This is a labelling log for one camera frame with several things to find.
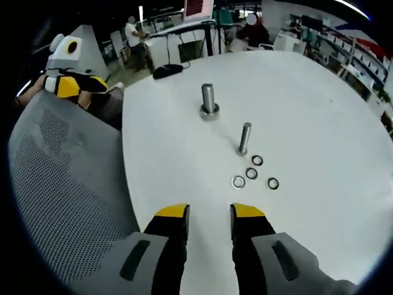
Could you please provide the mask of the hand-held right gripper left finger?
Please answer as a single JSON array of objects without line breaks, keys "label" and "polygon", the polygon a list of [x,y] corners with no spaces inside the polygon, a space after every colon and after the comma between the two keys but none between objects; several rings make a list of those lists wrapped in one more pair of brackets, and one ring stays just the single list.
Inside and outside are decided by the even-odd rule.
[{"label": "hand-held right gripper left finger", "polygon": [[74,294],[179,294],[187,260],[190,206],[156,212],[144,232],[116,241],[91,275],[70,283]]}]

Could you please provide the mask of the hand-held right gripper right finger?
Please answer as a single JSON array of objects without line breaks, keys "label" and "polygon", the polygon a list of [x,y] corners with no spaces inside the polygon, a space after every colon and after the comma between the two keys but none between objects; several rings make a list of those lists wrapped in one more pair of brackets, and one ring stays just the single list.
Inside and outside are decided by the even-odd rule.
[{"label": "hand-held right gripper right finger", "polygon": [[258,208],[232,203],[230,216],[240,294],[356,293],[357,285],[328,276],[310,250],[287,233],[277,233]]}]

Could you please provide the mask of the person's left hand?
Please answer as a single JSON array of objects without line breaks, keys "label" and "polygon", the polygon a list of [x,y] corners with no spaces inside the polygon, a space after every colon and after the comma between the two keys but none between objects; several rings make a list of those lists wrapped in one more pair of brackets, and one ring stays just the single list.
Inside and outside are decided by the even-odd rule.
[{"label": "person's left hand", "polygon": [[44,89],[46,78],[45,74],[41,75],[26,92],[17,96],[15,99],[17,105],[25,107],[38,92]]}]

